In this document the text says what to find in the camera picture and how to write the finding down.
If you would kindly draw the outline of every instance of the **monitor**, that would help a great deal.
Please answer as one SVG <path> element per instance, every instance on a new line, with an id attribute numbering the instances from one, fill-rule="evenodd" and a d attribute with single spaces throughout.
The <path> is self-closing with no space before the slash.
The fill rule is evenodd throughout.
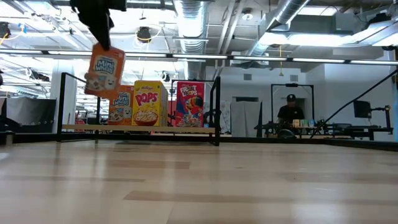
<path id="1" fill-rule="evenodd" d="M 356 118 L 372 118 L 371 104 L 367 101 L 354 101 L 354 116 Z"/>

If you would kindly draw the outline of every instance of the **yellow cereal box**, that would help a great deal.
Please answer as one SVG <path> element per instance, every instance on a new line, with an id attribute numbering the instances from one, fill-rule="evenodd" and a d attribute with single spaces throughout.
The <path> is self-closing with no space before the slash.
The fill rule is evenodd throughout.
<path id="1" fill-rule="evenodd" d="M 167 126 L 167 100 L 161 81 L 135 81 L 132 125 Z"/>
<path id="2" fill-rule="evenodd" d="M 108 125 L 131 125 L 134 86 L 121 85 L 118 97 L 109 99 Z"/>

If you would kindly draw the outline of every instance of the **pops cereal box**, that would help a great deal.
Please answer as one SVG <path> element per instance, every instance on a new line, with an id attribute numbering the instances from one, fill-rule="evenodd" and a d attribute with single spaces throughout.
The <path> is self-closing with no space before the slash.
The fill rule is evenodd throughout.
<path id="1" fill-rule="evenodd" d="M 204 83 L 185 81 L 177 83 L 175 123 L 178 127 L 203 126 L 204 94 Z"/>
<path id="2" fill-rule="evenodd" d="M 100 44 L 93 46 L 90 67 L 86 73 L 85 94 L 117 98 L 124 68 L 124 51 L 111 47 L 105 51 Z"/>
<path id="3" fill-rule="evenodd" d="M 161 81 L 134 82 L 132 125 L 167 126 L 168 93 Z"/>
<path id="4" fill-rule="evenodd" d="M 131 125 L 134 86 L 121 85 L 117 98 L 109 99 L 108 125 Z"/>

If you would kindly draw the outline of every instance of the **wooden shelf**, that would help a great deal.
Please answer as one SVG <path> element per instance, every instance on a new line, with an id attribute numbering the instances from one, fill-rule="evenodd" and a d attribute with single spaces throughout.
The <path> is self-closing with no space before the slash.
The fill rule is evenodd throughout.
<path id="1" fill-rule="evenodd" d="M 185 127 L 156 127 L 156 126 L 120 126 L 94 124 L 63 124 L 63 129 L 98 130 L 98 131 L 157 131 L 172 133 L 216 133 L 215 128 L 185 128 Z"/>

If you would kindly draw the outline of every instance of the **bowl of cereal image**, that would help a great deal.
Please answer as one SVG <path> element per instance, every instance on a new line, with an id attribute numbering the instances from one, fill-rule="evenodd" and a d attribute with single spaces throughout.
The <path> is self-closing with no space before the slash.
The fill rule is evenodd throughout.
<path id="1" fill-rule="evenodd" d="M 153 111 L 138 111 L 132 118 L 138 126 L 153 126 L 157 121 L 158 115 Z"/>

